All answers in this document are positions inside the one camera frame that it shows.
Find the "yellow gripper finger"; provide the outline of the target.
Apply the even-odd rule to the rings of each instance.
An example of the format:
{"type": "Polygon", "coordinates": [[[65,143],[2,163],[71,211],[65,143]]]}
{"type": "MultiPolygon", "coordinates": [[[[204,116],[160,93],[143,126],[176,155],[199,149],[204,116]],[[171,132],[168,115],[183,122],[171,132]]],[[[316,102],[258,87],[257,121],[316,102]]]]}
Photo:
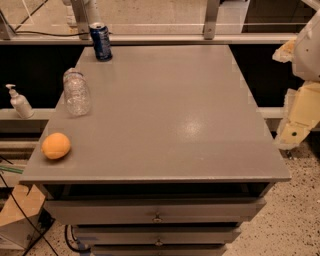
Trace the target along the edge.
{"type": "Polygon", "coordinates": [[[306,81],[298,90],[287,90],[274,143],[281,150],[296,148],[319,123],[320,83],[306,81]]]}
{"type": "Polygon", "coordinates": [[[295,39],[288,40],[274,52],[272,59],[281,63],[291,62],[294,56],[295,42],[295,39]]]}

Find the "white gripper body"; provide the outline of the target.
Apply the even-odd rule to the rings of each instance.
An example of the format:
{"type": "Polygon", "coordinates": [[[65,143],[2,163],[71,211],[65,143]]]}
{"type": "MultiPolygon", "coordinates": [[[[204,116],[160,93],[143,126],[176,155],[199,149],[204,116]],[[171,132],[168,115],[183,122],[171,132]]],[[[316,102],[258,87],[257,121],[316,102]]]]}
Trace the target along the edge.
{"type": "Polygon", "coordinates": [[[292,69],[305,81],[320,81],[320,10],[296,38],[292,69]]]}

